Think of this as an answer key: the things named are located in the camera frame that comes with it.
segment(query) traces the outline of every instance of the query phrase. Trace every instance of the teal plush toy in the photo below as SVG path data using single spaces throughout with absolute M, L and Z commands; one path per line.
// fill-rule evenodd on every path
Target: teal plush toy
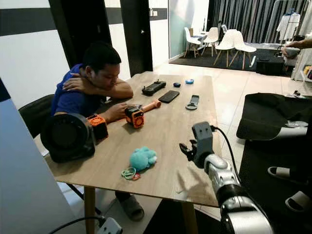
M 156 152 L 144 146 L 141 149 L 135 149 L 131 154 L 130 164 L 139 172 L 152 166 L 156 159 Z

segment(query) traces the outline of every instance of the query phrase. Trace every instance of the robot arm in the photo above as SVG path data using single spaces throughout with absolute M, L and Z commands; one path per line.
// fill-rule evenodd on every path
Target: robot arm
M 192 149 L 182 143 L 180 149 L 189 161 L 204 169 L 212 181 L 221 208 L 221 233 L 272 234 L 269 221 L 241 187 L 230 164 L 214 154 L 209 123 L 197 123 L 192 131 L 195 137 L 190 140 Z

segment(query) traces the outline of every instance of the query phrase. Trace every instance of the man's hand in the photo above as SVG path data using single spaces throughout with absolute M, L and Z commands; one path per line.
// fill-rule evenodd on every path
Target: man's hand
M 86 78 L 81 77 L 78 73 L 71 73 L 73 78 L 68 79 L 63 84 L 63 90 L 80 91 L 85 94 L 93 95 L 96 93 L 96 87 L 91 84 Z
M 127 106 L 128 105 L 125 102 L 116 104 L 109 108 L 106 112 L 102 113 L 101 116 L 106 120 L 107 123 L 114 122 L 125 117 L 125 109 Z

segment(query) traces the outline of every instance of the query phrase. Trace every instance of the smartphone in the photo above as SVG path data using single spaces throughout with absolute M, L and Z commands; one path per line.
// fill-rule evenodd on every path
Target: smartphone
M 173 99 L 175 99 L 180 93 L 178 91 L 170 90 L 166 92 L 163 96 L 161 96 L 158 100 L 165 103 L 170 103 Z

